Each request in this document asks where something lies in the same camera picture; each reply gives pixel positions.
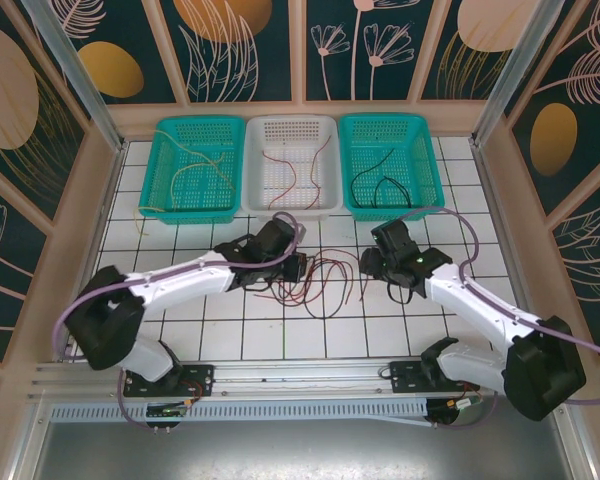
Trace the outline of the aluminium frame post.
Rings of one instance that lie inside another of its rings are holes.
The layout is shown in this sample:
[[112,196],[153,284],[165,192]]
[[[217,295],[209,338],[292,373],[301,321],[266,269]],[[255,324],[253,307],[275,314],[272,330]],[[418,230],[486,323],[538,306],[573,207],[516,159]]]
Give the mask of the aluminium frame post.
[[21,0],[32,22],[39,29],[54,58],[66,72],[82,103],[89,111],[107,143],[119,152],[123,146],[115,123],[100,93],[91,81],[76,49],[64,33],[47,0]]
[[529,70],[555,25],[565,0],[539,0],[508,57],[471,134],[471,146],[479,150],[493,132],[504,109]]

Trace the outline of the aluminium table side rail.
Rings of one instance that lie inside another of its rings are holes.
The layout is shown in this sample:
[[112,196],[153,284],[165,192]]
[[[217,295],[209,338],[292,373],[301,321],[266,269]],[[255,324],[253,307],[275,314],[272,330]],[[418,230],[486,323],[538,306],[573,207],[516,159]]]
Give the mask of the aluminium table side rail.
[[129,142],[124,139],[111,153],[94,153],[79,167],[71,183],[67,253],[72,254],[74,265],[66,296],[68,305],[80,294],[95,266],[128,147]]
[[513,302],[507,307],[506,299],[494,300],[494,303],[500,305],[505,313],[496,311],[497,325],[500,327],[500,339],[498,348],[503,347],[504,351],[512,345],[513,334],[522,329],[523,335],[529,333],[529,328],[516,324],[508,313],[527,312],[531,316],[530,322],[538,319],[544,319],[547,315],[547,309],[541,307],[536,309],[533,302],[531,290],[524,276],[524,269],[519,258],[518,252],[513,244],[510,230],[504,218],[504,210],[499,203],[499,197],[487,170],[483,156],[472,148],[476,169],[481,182],[481,188],[488,207],[488,216],[491,221],[492,229],[496,237],[496,242],[484,242],[483,235],[477,234],[478,246],[475,247],[477,255],[477,267],[472,267],[472,271],[478,271],[479,278],[504,277],[509,279]]

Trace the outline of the grey metal sheet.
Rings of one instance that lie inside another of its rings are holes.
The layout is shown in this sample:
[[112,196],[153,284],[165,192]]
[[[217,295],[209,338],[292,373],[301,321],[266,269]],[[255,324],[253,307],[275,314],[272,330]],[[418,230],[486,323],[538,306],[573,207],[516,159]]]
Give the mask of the grey metal sheet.
[[461,430],[377,419],[210,421],[153,434],[43,401],[8,480],[600,480],[575,411],[534,423],[500,402]]

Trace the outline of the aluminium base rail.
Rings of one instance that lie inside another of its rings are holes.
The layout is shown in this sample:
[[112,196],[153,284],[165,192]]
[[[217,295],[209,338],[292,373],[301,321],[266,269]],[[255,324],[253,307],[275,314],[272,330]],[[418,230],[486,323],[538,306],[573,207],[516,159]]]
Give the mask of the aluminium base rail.
[[[208,400],[385,398],[391,383],[379,376],[389,358],[353,360],[214,361]],[[115,398],[119,370],[85,363],[43,363],[26,387],[30,400],[104,401]]]

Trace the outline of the white plastic basket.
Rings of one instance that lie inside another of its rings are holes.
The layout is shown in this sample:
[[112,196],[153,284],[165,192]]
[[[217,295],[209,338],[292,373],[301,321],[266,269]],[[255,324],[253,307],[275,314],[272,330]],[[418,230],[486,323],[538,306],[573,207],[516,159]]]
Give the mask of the white plastic basket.
[[241,207],[265,220],[284,211],[322,221],[343,207],[336,121],[324,115],[270,115],[246,124]]

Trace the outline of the teal plastic basket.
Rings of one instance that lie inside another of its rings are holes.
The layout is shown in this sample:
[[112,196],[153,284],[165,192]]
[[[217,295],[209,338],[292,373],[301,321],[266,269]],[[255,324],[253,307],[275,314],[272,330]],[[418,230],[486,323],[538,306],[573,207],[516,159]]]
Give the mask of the teal plastic basket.
[[138,213],[166,225],[232,222],[240,207],[245,128],[237,116],[161,120]]
[[406,113],[357,113],[338,122],[343,200],[358,222],[442,207],[444,193],[428,124]]

